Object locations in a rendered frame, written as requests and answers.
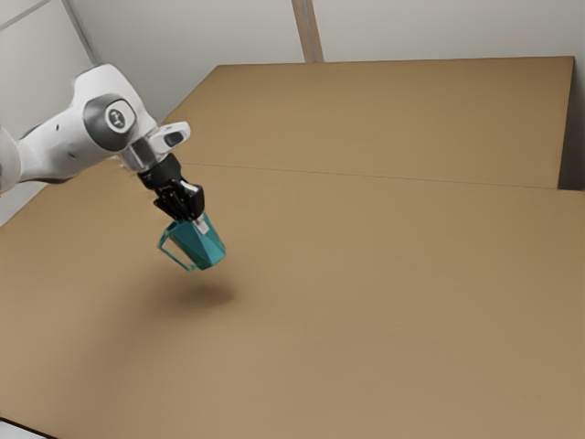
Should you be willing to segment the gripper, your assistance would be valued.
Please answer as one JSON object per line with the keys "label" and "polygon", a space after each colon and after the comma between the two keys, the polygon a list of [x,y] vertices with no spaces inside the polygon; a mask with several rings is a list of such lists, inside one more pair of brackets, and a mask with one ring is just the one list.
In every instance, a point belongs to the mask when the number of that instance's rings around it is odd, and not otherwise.
{"label": "gripper", "polygon": [[183,180],[182,167],[175,155],[167,155],[150,169],[137,174],[142,184],[158,198],[177,196],[184,200],[184,220],[193,223],[200,233],[208,233],[205,217],[205,193],[200,185]]}

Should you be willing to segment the teal faceted mug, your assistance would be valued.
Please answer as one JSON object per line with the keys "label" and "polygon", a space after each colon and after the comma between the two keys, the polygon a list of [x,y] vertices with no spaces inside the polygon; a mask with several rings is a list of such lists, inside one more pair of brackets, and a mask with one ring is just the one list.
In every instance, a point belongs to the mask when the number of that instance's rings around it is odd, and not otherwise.
{"label": "teal faceted mug", "polygon": [[157,248],[189,272],[205,271],[226,256],[225,245],[206,213],[195,220],[171,222]]}

